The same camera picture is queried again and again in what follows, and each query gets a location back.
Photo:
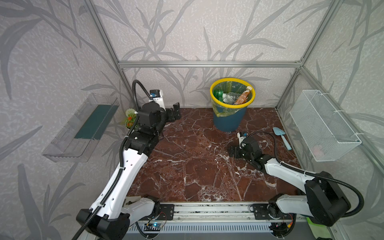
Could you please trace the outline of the brown Nescafe coffee bottle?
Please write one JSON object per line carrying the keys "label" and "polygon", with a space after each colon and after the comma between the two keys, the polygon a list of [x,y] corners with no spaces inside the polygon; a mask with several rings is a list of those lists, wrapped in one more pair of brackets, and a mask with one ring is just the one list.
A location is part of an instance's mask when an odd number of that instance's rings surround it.
{"label": "brown Nescafe coffee bottle", "polygon": [[246,90],[237,98],[234,105],[242,105],[247,102],[248,96],[252,91],[251,86],[247,86]]}

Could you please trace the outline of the clear unlabelled plastic bottle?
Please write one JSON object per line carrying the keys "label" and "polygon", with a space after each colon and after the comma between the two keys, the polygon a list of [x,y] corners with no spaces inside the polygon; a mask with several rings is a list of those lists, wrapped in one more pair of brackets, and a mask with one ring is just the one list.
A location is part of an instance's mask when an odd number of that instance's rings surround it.
{"label": "clear unlabelled plastic bottle", "polygon": [[229,93],[225,93],[225,94],[226,95],[224,97],[224,103],[228,104],[228,105],[234,105],[237,98],[241,95],[241,94],[234,93],[234,92],[229,92]]}

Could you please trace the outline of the crushed green plastic bottle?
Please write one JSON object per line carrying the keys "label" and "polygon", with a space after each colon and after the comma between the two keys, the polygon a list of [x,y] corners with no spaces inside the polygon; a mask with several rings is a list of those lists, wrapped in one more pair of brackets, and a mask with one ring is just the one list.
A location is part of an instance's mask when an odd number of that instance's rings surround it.
{"label": "crushed green plastic bottle", "polygon": [[224,97],[225,97],[225,93],[224,93],[224,91],[223,90],[213,90],[213,95],[214,95],[214,97],[218,100],[218,101],[220,101],[220,102],[224,102]]}

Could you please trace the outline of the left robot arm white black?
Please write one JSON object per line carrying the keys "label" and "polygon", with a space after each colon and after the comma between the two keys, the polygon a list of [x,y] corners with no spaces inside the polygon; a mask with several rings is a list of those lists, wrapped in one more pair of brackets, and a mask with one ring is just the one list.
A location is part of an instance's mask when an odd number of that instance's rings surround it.
{"label": "left robot arm white black", "polygon": [[119,149],[120,163],[106,187],[89,209],[76,217],[81,225],[73,236],[84,231],[102,240],[121,240],[132,224],[147,216],[159,214],[160,203],[154,197],[143,197],[124,207],[124,202],[137,174],[159,142],[166,123],[181,118],[180,104],[164,109],[156,102],[144,104]]}

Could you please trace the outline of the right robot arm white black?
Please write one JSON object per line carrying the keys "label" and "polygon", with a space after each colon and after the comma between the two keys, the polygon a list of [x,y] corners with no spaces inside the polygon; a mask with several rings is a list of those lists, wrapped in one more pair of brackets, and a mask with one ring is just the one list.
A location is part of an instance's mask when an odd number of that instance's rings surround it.
{"label": "right robot arm white black", "polygon": [[315,223],[333,226],[351,208],[351,203],[328,173],[306,172],[276,158],[263,154],[255,140],[244,140],[227,147],[231,158],[241,159],[256,170],[279,178],[299,189],[302,194],[278,194],[270,200],[275,212],[293,213],[309,217]]}

